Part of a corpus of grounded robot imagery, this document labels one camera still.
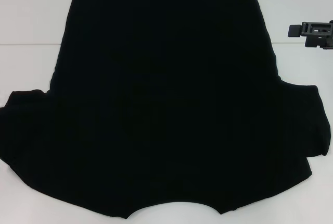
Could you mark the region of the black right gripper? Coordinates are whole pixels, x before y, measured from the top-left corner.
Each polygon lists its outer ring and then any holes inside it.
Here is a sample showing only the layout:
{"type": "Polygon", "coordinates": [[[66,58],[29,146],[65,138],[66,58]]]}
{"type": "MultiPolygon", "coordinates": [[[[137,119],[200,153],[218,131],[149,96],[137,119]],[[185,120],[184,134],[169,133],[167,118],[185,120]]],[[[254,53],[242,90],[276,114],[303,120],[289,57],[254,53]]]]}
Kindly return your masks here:
{"type": "Polygon", "coordinates": [[[289,26],[288,37],[306,37],[305,47],[333,49],[332,23],[323,22],[302,22],[289,26]]]}

